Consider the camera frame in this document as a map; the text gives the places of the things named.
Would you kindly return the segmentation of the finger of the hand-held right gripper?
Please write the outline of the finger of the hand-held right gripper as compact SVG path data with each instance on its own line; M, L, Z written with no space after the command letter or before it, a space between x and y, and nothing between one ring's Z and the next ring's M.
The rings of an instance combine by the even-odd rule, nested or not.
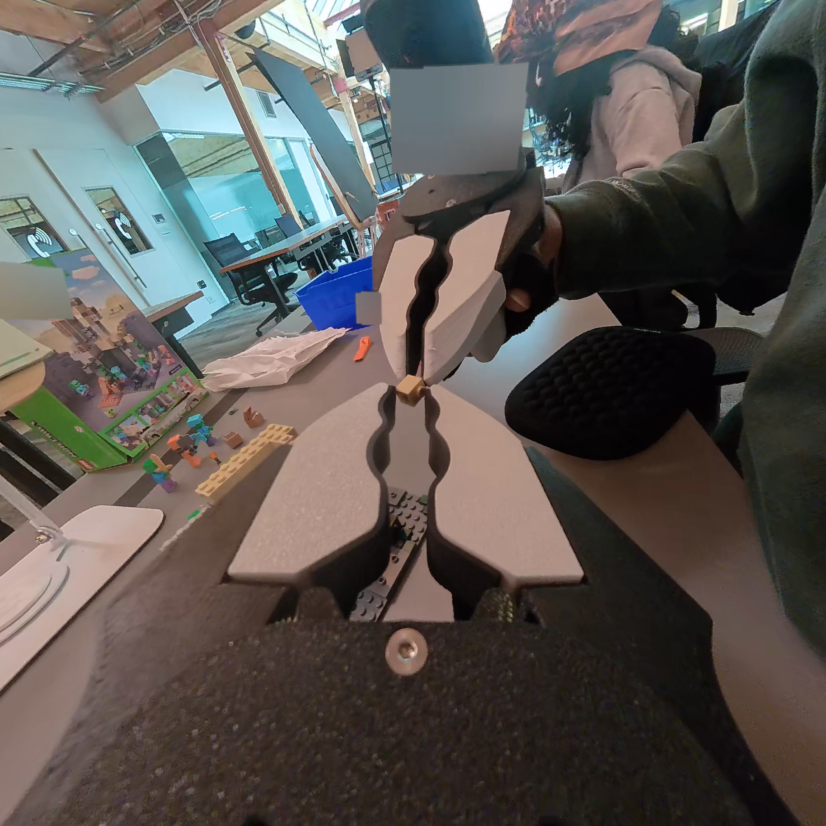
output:
M429 386L469 355L490 362L505 342L506 288L496 261L510 213L481 216L449 241L449 271L424 327L423 378Z
M398 381L425 363L425 323L435 308L436 287L447 263L439 242L413 234L395 241L377 288L382 345Z

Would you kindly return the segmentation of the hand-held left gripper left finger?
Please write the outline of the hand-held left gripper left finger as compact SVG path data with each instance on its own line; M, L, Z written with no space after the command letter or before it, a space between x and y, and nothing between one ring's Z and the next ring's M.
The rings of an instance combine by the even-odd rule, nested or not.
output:
M227 574L299 592L329 590L348 614L386 569L389 433L395 390L378 383L296 439Z

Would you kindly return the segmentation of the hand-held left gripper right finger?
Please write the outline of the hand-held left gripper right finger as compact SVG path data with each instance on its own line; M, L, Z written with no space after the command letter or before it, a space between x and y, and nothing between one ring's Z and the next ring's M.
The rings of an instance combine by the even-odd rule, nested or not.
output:
M521 440L444 386L425 393L428 462L427 563L470 616L483 594L518 596L579 586L582 564Z

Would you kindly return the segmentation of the toy brick building model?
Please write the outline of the toy brick building model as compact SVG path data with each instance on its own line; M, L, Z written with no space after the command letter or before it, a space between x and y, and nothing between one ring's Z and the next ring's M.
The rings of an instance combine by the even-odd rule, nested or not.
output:
M276 452L291 446L297 434L287 425L268 425L222 466L200 481L197 494L207 505L215 505L238 487L253 470ZM428 519L428 496L415 495L405 489L387 490L391 549L384 573L357 596L349 618L360 622L378 622L389 618L388 612L412 571L425 540Z

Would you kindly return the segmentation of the person's right forearm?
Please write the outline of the person's right forearm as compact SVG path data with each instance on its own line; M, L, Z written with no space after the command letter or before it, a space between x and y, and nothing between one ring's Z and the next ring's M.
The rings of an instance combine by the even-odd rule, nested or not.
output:
M824 100L759 91L720 133L634 179L554 200L557 293L790 278L789 312L824 315Z

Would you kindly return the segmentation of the grey desk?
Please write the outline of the grey desk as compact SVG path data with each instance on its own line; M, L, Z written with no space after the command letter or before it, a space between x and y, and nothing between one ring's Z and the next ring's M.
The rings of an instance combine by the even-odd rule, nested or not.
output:
M505 398L528 372L574 336L592 326L613 323L597 297L561 302L542 314L521 336L504 345L487 364L467 359L444 383L456 396L504 423ZM363 364L352 362L358 336L330 346L287 385L250 389L230 403L226 394L208 412L224 410L222 427L252 406L268 423L298 431L376 382L392 379L377 339ZM388 483L425 491L432 474L425 460L427 439L422 408L398 410L391 434ZM758 541L742 479L693 419L685 418L639 456L596 462L541 449L551 465L574 483L619 529L673 578L710 615L714 624L715 669L724 696L749 748L771 784L803 824L824 824L824 792L815 729L803 684L810 650L790 624ZM107 472L77 482L59 497L50 513L62 519L81 506L126 494L126 471ZM137 482L129 495L134 500ZM108 722L119 720L127 705L148 698L160 685L210 644L250 635L253 608L274 608L275 595L253 598L235 592L249 586L198 586L207 573L207 551L230 539L237 547L263 493L238 490L226 508L183 529L198 507L192 491L184 495L148 494L147 504L169 507L167 524L96 596L30 666L2 692L2 824L30 823L21 801L40 804L29 790L46 779L43 800L63 792L63 769L50 768L53 754L73 730L77 709L91 697L93 674L113 640L116 681L125 699L105 700ZM173 563L183 560L183 542L193 531L205 549L194 550L194 566L171 586Z

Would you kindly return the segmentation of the white desk stand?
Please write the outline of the white desk stand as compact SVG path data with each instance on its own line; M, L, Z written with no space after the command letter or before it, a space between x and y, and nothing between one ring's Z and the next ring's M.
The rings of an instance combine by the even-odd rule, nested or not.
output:
M158 509L96 505L58 526L4 478L36 545L1 577L1 689L154 537Z

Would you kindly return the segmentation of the person's right hand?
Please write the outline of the person's right hand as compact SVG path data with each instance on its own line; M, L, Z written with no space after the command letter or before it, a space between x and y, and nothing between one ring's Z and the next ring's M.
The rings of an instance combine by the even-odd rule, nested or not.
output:
M528 250L516 254L512 262L503 306L507 339L525 332L559 300L557 274L562 244L560 216L546 203L541 236Z

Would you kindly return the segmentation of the blue plastic bin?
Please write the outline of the blue plastic bin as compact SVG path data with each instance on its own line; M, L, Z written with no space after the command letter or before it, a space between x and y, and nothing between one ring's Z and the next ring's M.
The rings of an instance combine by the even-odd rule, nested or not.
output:
M324 272L296 291L316 330L363 328L357 324L356 295L373 290L373 258L345 263Z

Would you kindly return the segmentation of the crumpled white paper bag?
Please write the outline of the crumpled white paper bag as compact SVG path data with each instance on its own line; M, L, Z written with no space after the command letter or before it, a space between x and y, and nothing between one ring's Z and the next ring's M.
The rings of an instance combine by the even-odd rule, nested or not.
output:
M201 384L209 391L283 386L349 328L327 328L295 335L271 336L228 358L202 368Z

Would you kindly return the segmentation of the green-headed toy minifigure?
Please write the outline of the green-headed toy minifigure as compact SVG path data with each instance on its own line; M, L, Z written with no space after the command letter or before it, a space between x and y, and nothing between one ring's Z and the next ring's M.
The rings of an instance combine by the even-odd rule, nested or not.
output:
M158 455L150 454L150 457L143 461L142 469L164 491L173 493L177 489L178 483L172 477L173 466L164 462Z

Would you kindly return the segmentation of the black office chair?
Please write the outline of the black office chair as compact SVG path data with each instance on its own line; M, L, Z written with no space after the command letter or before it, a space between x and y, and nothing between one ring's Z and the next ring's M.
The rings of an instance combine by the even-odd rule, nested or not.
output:
M297 309L296 299L290 302L287 291L296 281L295 273L279 274L271 259L257 263L240 265L252 253L247 250L234 234L217 240L207 240L204 246L222 268L233 285L240 304L274 304L276 310L267 316L263 325L270 321L281 321Z

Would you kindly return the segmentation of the studio light panel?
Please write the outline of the studio light panel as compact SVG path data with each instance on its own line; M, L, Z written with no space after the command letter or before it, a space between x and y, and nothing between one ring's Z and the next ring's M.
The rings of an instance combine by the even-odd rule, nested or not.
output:
M384 71L382 59L369 39L367 30L361 26L337 40L339 62L345 78L356 82L373 81Z

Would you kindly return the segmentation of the green toy set box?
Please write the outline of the green toy set box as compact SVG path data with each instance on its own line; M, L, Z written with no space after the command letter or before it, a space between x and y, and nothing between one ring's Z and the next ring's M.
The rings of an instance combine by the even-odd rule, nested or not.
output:
M207 390L90 250L24 268L62 274L70 314L9 320L47 353L33 392L2 394L6 411L85 472L148 457Z

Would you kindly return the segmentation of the person's green sweatshirt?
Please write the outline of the person's green sweatshirt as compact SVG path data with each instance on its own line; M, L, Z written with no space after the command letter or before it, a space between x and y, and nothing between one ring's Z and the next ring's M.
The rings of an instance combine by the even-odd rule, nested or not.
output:
M790 275L741 410L741 458L781 604L824 654L824 2L782 2L745 99L711 141L733 217L729 263Z

